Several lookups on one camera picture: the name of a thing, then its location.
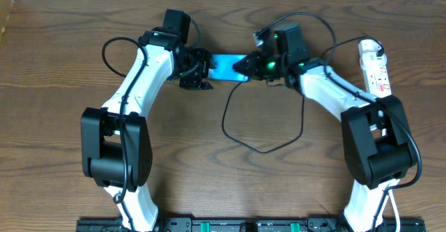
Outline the blue Galaxy smartphone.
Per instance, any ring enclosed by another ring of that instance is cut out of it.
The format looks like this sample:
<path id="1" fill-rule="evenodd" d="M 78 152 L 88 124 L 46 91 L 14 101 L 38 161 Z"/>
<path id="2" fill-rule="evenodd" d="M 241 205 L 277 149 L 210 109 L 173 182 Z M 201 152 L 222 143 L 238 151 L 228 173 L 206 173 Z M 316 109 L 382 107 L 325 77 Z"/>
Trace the blue Galaxy smartphone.
<path id="1" fill-rule="evenodd" d="M 245 58 L 245 54 L 214 54 L 212 62 L 215 68 L 208 71 L 208 78 L 211 80 L 248 82 L 249 77 L 236 72 L 233 64 Z"/>

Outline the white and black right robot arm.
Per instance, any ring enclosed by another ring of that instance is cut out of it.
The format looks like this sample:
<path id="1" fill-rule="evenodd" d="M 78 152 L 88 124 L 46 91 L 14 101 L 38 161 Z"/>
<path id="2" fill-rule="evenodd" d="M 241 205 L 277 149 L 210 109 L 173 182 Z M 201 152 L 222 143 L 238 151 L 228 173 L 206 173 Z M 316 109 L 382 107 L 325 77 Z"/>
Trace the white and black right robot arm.
<path id="1" fill-rule="evenodd" d="M 310 58 L 298 24 L 283 24 L 270 37 L 265 28 L 254 34 L 261 51 L 237 61 L 233 69 L 251 79 L 273 81 L 312 99 L 341 123 L 344 157 L 354 177 L 344 218 L 353 231 L 374 231 L 392 190 L 411 167 L 422 172 L 419 149 L 410 133 L 401 101 L 371 94 L 342 79 L 321 58 Z"/>

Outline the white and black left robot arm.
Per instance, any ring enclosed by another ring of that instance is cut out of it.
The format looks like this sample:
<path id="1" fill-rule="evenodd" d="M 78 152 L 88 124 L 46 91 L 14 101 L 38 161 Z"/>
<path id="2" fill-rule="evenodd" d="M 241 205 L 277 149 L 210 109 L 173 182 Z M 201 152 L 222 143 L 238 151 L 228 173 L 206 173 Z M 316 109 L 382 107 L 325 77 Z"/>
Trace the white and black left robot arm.
<path id="1" fill-rule="evenodd" d="M 81 117 L 82 169 L 112 198 L 128 231 L 154 231 L 159 209 L 147 180 L 153 151 L 147 120 L 165 82 L 186 90 L 210 90 L 212 54 L 197 44 L 187 46 L 194 20 L 168 9 L 162 26 L 137 40 L 134 63 L 113 96 L 101 108 L 88 107 Z"/>

